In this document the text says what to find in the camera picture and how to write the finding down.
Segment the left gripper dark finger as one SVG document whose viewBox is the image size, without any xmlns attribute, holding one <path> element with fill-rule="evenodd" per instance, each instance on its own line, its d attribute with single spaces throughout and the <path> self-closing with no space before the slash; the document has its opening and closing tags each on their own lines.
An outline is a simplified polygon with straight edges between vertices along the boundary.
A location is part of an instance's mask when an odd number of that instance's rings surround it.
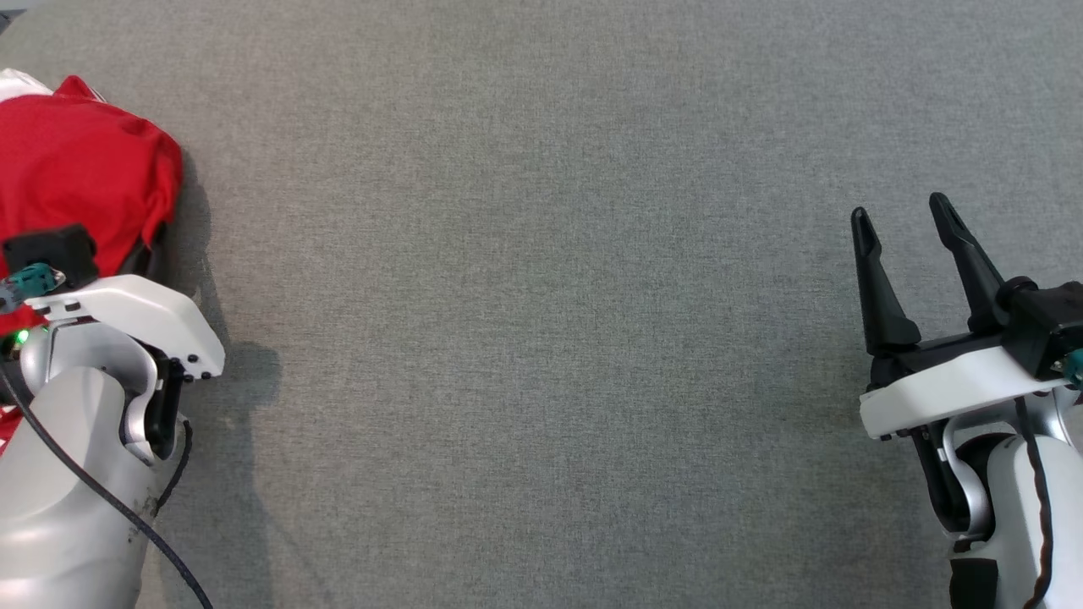
<svg viewBox="0 0 1083 609">
<path fill-rule="evenodd" d="M 159 222 L 152 235 L 151 243 L 136 239 L 135 245 L 123 257 L 118 268 L 119 275 L 139 275 L 153 282 L 169 282 L 169 261 L 167 252 L 168 225 Z"/>
</svg>

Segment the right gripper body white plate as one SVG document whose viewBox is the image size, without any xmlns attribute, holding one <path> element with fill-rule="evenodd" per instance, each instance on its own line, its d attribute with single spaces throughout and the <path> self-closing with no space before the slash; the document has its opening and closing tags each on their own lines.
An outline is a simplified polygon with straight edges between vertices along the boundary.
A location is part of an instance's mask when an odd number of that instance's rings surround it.
<svg viewBox="0 0 1083 609">
<path fill-rule="evenodd" d="M 991 346 L 922 371 L 909 371 L 897 354 L 874 357 L 859 412 L 866 435 L 882 438 L 969 413 L 990 419 L 992 409 L 1017 397 L 1035 398 L 1040 409 L 1075 409 L 1066 379 L 1036 379 L 1003 347 Z"/>
</svg>

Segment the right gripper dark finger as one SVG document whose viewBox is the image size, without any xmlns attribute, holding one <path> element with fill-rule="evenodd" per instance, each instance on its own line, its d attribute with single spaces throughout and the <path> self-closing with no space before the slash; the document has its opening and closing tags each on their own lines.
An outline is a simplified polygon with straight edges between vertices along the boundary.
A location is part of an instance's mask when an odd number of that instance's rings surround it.
<svg viewBox="0 0 1083 609">
<path fill-rule="evenodd" d="M 997 302 L 999 289 L 1004 284 L 997 267 L 987 257 L 979 239 L 943 193 L 932 193 L 929 208 L 937 235 L 958 269 L 960 282 L 970 306 L 968 328 L 975 334 L 1001 332 L 1007 323 L 1007 313 Z"/>
<path fill-rule="evenodd" d="M 893 285 L 883 269 L 882 244 L 866 208 L 856 207 L 850 215 L 854 269 L 866 352 L 886 357 L 915 349 L 921 341 L 917 325 L 904 313 Z"/>
</svg>

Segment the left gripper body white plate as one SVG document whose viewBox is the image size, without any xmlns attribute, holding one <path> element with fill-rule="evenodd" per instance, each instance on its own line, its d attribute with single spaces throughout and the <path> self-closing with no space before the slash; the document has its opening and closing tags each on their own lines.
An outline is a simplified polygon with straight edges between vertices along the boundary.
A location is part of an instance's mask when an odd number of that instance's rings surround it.
<svg viewBox="0 0 1083 609">
<path fill-rule="evenodd" d="M 140 277 L 97 278 L 84 288 L 44 294 L 40 315 L 49 321 L 52 357 L 49 376 L 66 365 L 112 365 L 123 379 L 148 379 L 155 349 L 178 361 L 184 376 L 221 376 L 225 351 L 201 309 L 186 296 Z"/>
</svg>

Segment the red shorts with white stripes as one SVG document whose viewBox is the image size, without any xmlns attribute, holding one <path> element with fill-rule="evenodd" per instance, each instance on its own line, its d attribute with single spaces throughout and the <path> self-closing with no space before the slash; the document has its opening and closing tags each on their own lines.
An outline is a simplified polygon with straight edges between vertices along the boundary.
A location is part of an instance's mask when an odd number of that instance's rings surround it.
<svg viewBox="0 0 1083 609">
<path fill-rule="evenodd" d="M 178 143 L 71 74 L 57 89 L 0 70 L 0 247 L 23 233 L 80 223 L 101 275 L 118 274 L 136 239 L 173 222 L 183 181 Z M 8 281 L 0 251 L 0 342 L 42 325 Z"/>
</svg>

